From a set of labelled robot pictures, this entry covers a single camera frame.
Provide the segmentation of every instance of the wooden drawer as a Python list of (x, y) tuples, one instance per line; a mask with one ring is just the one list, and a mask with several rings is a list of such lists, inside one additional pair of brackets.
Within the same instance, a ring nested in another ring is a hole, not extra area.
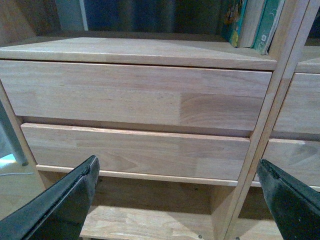
[(320, 134), (319, 123), (320, 74), (295, 73), (274, 130)]
[(250, 142), (239, 137), (33, 123), (21, 128), (40, 165), (76, 167), (97, 155), (101, 170), (189, 178), (237, 180)]
[(17, 116), (252, 131), (270, 72), (0, 61)]
[(320, 186), (318, 141), (270, 139), (263, 158), (307, 185)]

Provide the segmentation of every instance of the light wood grain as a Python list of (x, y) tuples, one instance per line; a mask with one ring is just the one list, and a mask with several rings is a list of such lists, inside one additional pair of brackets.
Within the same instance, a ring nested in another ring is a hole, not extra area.
[(0, 176), (0, 220), (18, 210), (43, 190), (41, 181), (36, 177), (31, 164), (21, 166), (17, 162), (1, 165), (1, 174), (19, 173)]
[(103, 179), (81, 231), (108, 240), (213, 239), (206, 186)]
[(38, 164), (76, 167), (97, 155), (100, 169), (190, 178), (236, 180), (249, 140), (24, 123)]
[(222, 240), (229, 226), (226, 211), (230, 209), (235, 194), (235, 187), (215, 186), (211, 190), (211, 220), (215, 240)]
[(296, 73), (320, 74), (320, 46), (304, 46)]
[(6, 0), (0, 7), (0, 44), (60, 29), (53, 0)]
[(0, 48), (0, 58), (273, 70), (276, 61), (228, 42), (79, 37)]
[(320, 142), (270, 139), (263, 158), (303, 183), (320, 187)]
[(304, 21), (306, 10), (310, 8), (312, 14), (316, 14), (315, 4), (309, 6), (309, 1), (295, 0), (285, 1), (284, 8), (279, 20), (278, 29), (276, 30), (273, 43), (270, 47), (269, 54), (277, 59), (277, 66), (272, 73), (269, 87), (261, 107), (255, 129), (250, 137), (250, 146), (241, 169), (238, 185), (234, 190), (226, 221), (230, 219), (230, 224), (226, 230), (225, 240), (230, 239), (232, 230), (242, 209), (246, 195), (255, 177), (259, 159), (262, 157), (266, 148), (269, 136), (277, 119), (286, 91), (289, 87), (294, 67), (298, 62), (300, 54), (299, 47), (302, 48), (307, 36), (299, 34), (301, 31), (310, 29), (312, 22), (309, 17)]
[(320, 134), (320, 74), (296, 73), (274, 126), (277, 132)]
[[(36, 165), (36, 169), (40, 171), (40, 175), (43, 181), (51, 183), (50, 179), (43, 178), (43, 172), (52, 174), (69, 173), (74, 168), (66, 166), (51, 166), (51, 165)], [(201, 177), (181, 177), (181, 176), (167, 176), (167, 175), (155, 175), (145, 173), (123, 172), (123, 171), (108, 171), (100, 170), (99, 176), (113, 177), (113, 178), (125, 178), (125, 179), (142, 179), (153, 181), (167, 181), (176, 183), (189, 183), (189, 184), (206, 184), (206, 185), (218, 185), (218, 186), (237, 186), (238, 181), (226, 180), (226, 179), (214, 179), (214, 178), (201, 178)]]
[(141, 123), (132, 123), (132, 122), (92, 121), (92, 120), (48, 118), (48, 117), (34, 117), (34, 116), (24, 116), (20, 118), (22, 123), (81, 126), (81, 127), (99, 128), (99, 129), (120, 129), (120, 130), (126, 129), (126, 130), (134, 130), (134, 131), (215, 135), (215, 136), (240, 137), (240, 138), (249, 138), (251, 133), (251, 131), (248, 131), (248, 130), (225, 129), (225, 128), (172, 126), (172, 125), (159, 125), (159, 124), (141, 124)]
[(271, 73), (1, 61), (18, 116), (254, 129)]

